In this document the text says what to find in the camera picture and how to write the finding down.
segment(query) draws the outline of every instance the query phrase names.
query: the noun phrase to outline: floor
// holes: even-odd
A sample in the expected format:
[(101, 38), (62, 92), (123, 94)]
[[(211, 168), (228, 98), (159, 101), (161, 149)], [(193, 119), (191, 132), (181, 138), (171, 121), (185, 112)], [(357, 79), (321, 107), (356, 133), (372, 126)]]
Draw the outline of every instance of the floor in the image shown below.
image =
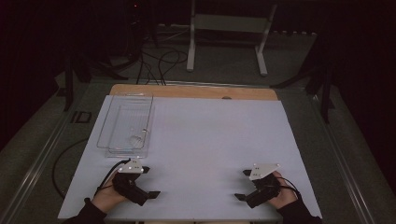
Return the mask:
[[(164, 74), (167, 85), (268, 88), (296, 75), (315, 41), (314, 35), (271, 34), (263, 54), (269, 74), (261, 77), (253, 49), (255, 36), (242, 40), (240, 36), (230, 40), (227, 35), (210, 32), (198, 36), (194, 71), (187, 72), (186, 27), (160, 27), (160, 48), (155, 49), (150, 41), (144, 46), (138, 83), (161, 84), (160, 74)], [(52, 96), (1, 151), (1, 223), (62, 223), (57, 219), (62, 195), (73, 178), (103, 99), (115, 83), (136, 83), (140, 64), (120, 71), (129, 78), (125, 81), (93, 70), (91, 83), (75, 79), (76, 99), (69, 112), (63, 112), (63, 97)], [(57, 78), (62, 87), (64, 74)], [(303, 79), (276, 93), (287, 112), (323, 222), (394, 223), (394, 194), (336, 87), (332, 87), (333, 107), (326, 124), (318, 112), (320, 92), (307, 95), (306, 82)], [(71, 122), (75, 111), (92, 113), (91, 121)]]

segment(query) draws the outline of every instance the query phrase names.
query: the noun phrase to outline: person's right hand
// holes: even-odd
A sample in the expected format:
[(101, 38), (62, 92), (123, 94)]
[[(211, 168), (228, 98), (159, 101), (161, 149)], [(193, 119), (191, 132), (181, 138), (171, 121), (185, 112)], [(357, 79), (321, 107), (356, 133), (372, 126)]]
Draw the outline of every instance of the person's right hand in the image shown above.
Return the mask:
[[(282, 175), (277, 171), (274, 171), (273, 174), (275, 177), (282, 177)], [(278, 178), (277, 180), (279, 181), (281, 186), (289, 187), (289, 185), (283, 178)], [(276, 209), (279, 209), (286, 204), (293, 203), (295, 201), (297, 201), (297, 196), (292, 189), (281, 188), (280, 193), (275, 198), (268, 200), (268, 203)]]

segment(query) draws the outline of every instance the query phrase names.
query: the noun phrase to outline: clear plastic container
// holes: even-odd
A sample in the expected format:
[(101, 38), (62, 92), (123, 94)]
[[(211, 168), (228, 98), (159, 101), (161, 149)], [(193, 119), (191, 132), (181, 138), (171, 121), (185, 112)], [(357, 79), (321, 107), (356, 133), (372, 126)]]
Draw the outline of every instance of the clear plastic container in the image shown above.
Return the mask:
[(146, 158), (152, 117), (151, 93), (125, 92), (112, 96), (98, 147), (107, 157)]

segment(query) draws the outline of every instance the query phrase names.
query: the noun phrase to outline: person's left hand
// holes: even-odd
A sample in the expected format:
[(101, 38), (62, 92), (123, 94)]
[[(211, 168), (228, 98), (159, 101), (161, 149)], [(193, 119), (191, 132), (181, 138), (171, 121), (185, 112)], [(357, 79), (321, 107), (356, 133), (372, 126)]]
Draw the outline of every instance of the person's left hand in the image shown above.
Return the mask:
[(95, 205), (104, 213), (108, 213), (119, 203), (128, 200), (127, 198), (116, 192), (113, 188), (113, 178), (116, 175), (116, 173), (117, 171), (111, 175), (111, 177), (103, 185), (102, 189), (99, 189), (96, 195), (92, 199), (93, 205)]

